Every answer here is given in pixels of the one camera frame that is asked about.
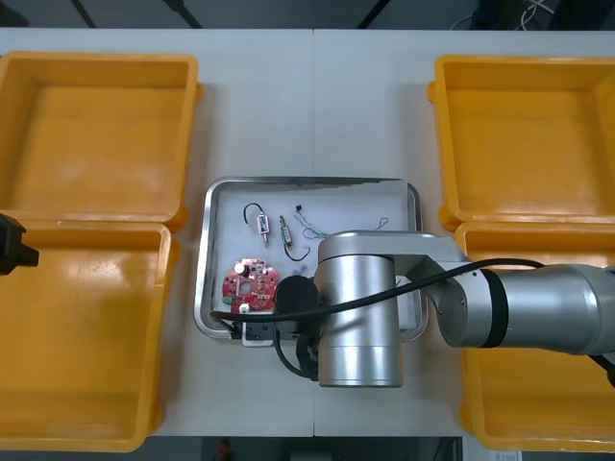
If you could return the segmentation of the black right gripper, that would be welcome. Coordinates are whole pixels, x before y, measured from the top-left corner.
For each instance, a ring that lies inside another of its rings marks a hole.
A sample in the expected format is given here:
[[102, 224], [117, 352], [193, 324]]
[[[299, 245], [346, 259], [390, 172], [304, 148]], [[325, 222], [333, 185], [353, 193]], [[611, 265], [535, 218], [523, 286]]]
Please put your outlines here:
[[295, 340], [295, 354], [298, 359], [317, 359], [320, 341], [319, 321], [285, 321], [276, 323], [282, 337]]

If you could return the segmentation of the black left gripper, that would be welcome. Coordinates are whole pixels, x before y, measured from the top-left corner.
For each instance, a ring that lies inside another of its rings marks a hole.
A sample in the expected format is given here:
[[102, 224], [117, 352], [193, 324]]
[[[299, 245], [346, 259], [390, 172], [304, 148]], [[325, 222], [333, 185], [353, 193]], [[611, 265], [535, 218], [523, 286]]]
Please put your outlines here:
[[1, 215], [1, 275], [16, 267], [37, 267], [39, 251], [22, 244], [25, 229], [13, 218]]

